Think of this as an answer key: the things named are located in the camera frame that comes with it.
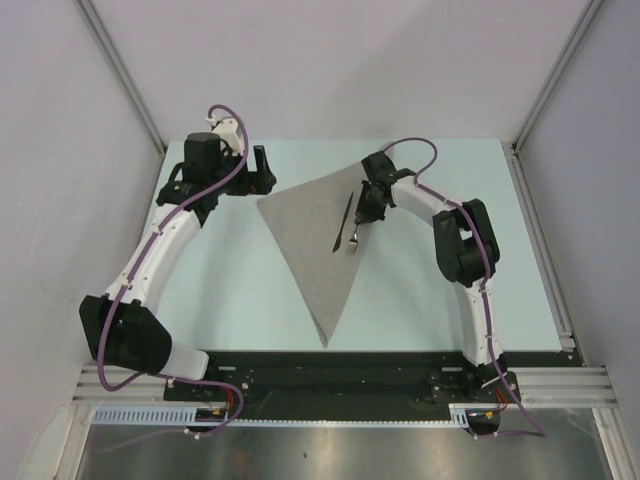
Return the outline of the silver metal fork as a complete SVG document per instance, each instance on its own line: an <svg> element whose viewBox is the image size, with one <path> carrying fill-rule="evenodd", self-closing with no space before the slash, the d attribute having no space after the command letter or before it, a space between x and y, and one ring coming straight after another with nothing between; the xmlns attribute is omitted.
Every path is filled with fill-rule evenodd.
<svg viewBox="0 0 640 480"><path fill-rule="evenodd" d="M358 223L354 224L352 234L349 237L349 240L346 246L347 255L353 256L357 252L357 249L359 246L359 235L358 235L359 227L360 225Z"/></svg>

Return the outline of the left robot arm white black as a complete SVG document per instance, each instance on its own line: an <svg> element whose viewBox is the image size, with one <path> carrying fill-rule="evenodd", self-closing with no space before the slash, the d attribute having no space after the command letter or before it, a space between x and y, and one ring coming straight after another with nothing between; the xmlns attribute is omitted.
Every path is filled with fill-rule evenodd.
<svg viewBox="0 0 640 480"><path fill-rule="evenodd" d="M79 315L92 358L142 374L186 379L197 398L214 397L220 374L207 353L174 341L157 318L168 280L219 198L267 195L276 185L262 145L247 166L243 140L220 128L188 135L183 159L160 189L151 224L118 278L100 296L86 296Z"/></svg>

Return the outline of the grey cloth napkin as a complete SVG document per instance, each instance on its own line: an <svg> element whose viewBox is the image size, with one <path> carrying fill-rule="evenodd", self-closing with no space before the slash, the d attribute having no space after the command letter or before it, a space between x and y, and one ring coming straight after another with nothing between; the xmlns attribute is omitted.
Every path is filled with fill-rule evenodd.
<svg viewBox="0 0 640 480"><path fill-rule="evenodd" d="M286 141L275 145L278 184L258 209L282 253L324 349L371 351L384 347L389 325L374 305L375 270L363 267L370 227L359 229L353 255L346 246L365 179L361 160L386 147L383 140ZM332 253L347 200L354 192L341 248Z"/></svg>

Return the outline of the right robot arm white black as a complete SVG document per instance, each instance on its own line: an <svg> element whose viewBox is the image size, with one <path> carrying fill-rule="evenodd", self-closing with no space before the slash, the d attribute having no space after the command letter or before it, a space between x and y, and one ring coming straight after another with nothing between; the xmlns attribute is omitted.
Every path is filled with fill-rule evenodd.
<svg viewBox="0 0 640 480"><path fill-rule="evenodd" d="M421 183L412 170L397 169L383 151L365 157L361 165L366 179L355 211L356 226L382 221L388 208L399 207L432 227L436 262L456 288L463 320L466 372L461 388L473 401L486 400L507 367L491 302L500 249L485 204L445 197Z"/></svg>

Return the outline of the black knife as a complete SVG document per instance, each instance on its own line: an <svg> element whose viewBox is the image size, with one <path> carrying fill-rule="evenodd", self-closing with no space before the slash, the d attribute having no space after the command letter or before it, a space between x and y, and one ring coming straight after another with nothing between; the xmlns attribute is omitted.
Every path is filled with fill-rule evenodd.
<svg viewBox="0 0 640 480"><path fill-rule="evenodd" d="M350 196L349 196L349 198L348 198L348 200L347 200L347 203L346 203L346 206L345 206L345 210L343 212L343 217L342 217L342 220L341 220L340 228L338 230L336 239L335 239L333 247L332 247L332 253L337 252L341 248L343 232L344 232L345 224L346 224L346 221L347 221L347 219L349 217L349 213L350 213L350 210L351 210L351 205L352 205L352 202L353 202L353 196L354 196L354 192L352 191Z"/></svg>

